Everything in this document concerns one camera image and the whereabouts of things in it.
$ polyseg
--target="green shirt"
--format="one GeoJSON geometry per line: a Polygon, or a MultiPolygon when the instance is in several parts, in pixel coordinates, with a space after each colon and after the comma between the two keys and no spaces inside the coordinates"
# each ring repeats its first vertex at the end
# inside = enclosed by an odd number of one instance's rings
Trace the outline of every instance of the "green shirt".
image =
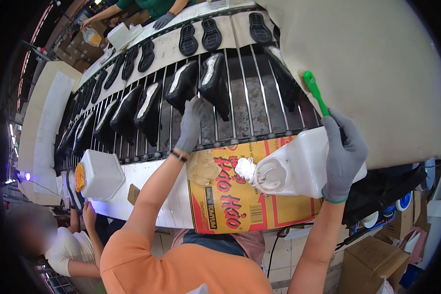
{"type": "MultiPolygon", "coordinates": [[[[159,19],[172,8],[175,0],[119,0],[116,5],[126,10],[135,1],[142,9],[147,9],[148,15],[154,19],[159,19]]],[[[196,4],[196,0],[188,0],[186,7],[196,4]]]]}

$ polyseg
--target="orange shirt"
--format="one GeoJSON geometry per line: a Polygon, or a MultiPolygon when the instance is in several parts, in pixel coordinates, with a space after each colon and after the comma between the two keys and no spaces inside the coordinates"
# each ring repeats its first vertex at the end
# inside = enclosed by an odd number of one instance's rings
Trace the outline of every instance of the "orange shirt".
{"type": "Polygon", "coordinates": [[[158,259],[150,254],[147,238],[128,230],[112,235],[100,272],[108,294],[186,293],[203,283],[210,294],[273,291],[261,268],[246,257],[182,244],[158,259]]]}

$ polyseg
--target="white plastic jug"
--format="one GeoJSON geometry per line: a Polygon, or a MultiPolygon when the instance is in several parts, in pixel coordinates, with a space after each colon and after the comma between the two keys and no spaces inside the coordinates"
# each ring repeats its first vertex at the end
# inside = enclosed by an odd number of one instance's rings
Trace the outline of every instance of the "white plastic jug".
{"type": "MultiPolygon", "coordinates": [[[[247,159],[239,160],[235,171],[264,194],[321,198],[322,188],[327,183],[327,155],[327,132],[321,126],[300,132],[256,165],[247,159]]],[[[353,183],[366,174],[364,163],[353,183]]]]}

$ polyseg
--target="gray work glove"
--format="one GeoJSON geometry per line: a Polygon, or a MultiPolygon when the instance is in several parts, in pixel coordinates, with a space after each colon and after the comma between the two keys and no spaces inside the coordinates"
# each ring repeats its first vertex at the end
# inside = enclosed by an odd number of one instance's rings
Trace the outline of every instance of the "gray work glove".
{"type": "Polygon", "coordinates": [[[158,30],[166,26],[167,23],[172,21],[172,19],[175,17],[174,14],[167,12],[164,15],[162,15],[158,20],[154,23],[154,29],[158,30]]]}
{"type": "Polygon", "coordinates": [[[185,114],[180,125],[180,138],[175,147],[184,152],[191,153],[198,144],[199,130],[201,128],[201,105],[203,101],[194,96],[185,102],[185,114]]]}
{"type": "Polygon", "coordinates": [[[348,198],[353,179],[363,165],[369,149],[355,123],[330,108],[330,116],[322,118],[328,136],[327,183],[322,189],[323,198],[331,203],[341,203],[348,198]],[[341,144],[340,127],[347,137],[341,144]]]}

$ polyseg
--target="woman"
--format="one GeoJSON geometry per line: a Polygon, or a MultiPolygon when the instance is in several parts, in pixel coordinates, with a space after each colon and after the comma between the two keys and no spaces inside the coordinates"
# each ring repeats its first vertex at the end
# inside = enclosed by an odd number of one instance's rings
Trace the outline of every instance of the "woman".
{"type": "Polygon", "coordinates": [[[106,19],[127,9],[133,1],[140,8],[147,9],[148,15],[156,20],[153,26],[156,30],[166,26],[183,8],[196,4],[196,0],[119,0],[118,3],[85,20],[80,29],[83,30],[92,22],[106,19]]]}
{"type": "MultiPolygon", "coordinates": [[[[111,293],[271,293],[263,270],[246,258],[235,240],[206,242],[203,236],[187,238],[190,244],[172,248],[161,259],[150,254],[160,207],[165,202],[184,161],[198,143],[201,99],[185,104],[181,135],[165,162],[142,187],[125,225],[108,241],[101,256],[100,273],[111,293]]],[[[353,121],[334,109],[322,118],[330,150],[324,201],[307,238],[289,285],[290,293],[322,293],[330,258],[335,251],[345,201],[368,148],[353,121]],[[345,131],[341,143],[340,127],[345,131]]]]}
{"type": "Polygon", "coordinates": [[[95,293],[101,283],[99,267],[103,244],[124,221],[113,220],[108,225],[107,218],[97,215],[86,200],[83,208],[85,232],[80,229],[78,212],[72,207],[70,227],[58,228],[47,208],[34,203],[22,204],[8,213],[4,230],[18,254],[29,260],[43,256],[54,271],[71,277],[80,291],[95,293]],[[78,277],[94,279],[75,279],[78,277]]]}

